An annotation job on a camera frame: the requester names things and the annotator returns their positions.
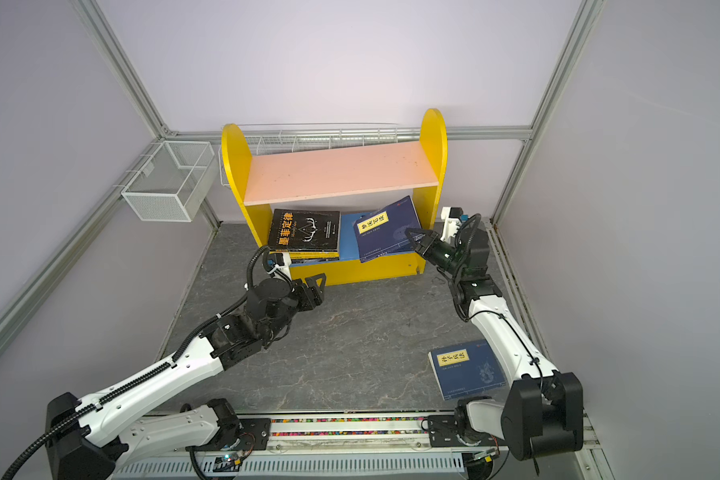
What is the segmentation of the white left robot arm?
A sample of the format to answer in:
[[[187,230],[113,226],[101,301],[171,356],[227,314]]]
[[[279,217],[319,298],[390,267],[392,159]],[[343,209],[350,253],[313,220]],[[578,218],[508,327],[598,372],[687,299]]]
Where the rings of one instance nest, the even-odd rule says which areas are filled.
[[[297,313],[322,304],[325,283],[319,274],[250,284],[240,299],[195,327],[174,353],[154,365],[82,398],[58,396],[48,405],[44,433],[18,455],[4,478],[14,478],[40,449],[46,450],[55,479],[108,479],[131,462],[167,451],[243,444],[248,433],[224,399],[179,414],[149,414],[282,339]]]

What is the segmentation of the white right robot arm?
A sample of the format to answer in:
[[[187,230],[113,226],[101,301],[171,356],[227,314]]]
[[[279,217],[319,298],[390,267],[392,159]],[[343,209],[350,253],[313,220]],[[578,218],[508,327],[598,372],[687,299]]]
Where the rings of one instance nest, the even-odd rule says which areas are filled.
[[[469,443],[482,434],[498,437],[518,460],[581,450],[583,387],[575,374],[560,372],[511,315],[488,272],[489,236],[480,215],[452,215],[441,233],[409,228],[406,237],[445,278],[458,317],[485,338],[509,387],[500,401],[459,401],[459,436]]]

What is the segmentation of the navy book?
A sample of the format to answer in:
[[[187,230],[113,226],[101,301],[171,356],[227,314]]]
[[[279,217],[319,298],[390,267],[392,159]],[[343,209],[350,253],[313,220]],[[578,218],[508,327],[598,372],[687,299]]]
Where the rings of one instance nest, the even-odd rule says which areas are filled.
[[[486,340],[440,347],[428,353],[444,400],[482,394],[506,385],[500,363]]]
[[[361,216],[353,224],[359,260],[366,263],[382,256],[412,252],[414,248],[407,231],[420,228],[410,196]],[[415,231],[413,237],[419,239],[421,235]]]

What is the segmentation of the black book yellow title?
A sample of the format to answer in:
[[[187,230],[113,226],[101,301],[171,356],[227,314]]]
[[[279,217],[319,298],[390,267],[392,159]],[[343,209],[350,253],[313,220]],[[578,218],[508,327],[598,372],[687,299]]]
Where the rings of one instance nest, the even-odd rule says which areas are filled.
[[[268,235],[272,251],[338,254],[341,213],[275,209]]]

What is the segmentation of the yellow cartoon book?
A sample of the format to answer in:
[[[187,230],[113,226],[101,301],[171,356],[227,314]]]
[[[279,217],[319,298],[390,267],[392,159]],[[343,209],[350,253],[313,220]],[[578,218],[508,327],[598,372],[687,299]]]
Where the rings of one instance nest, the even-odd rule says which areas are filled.
[[[336,261],[340,258],[338,251],[329,252],[289,252],[289,258],[295,263]]]

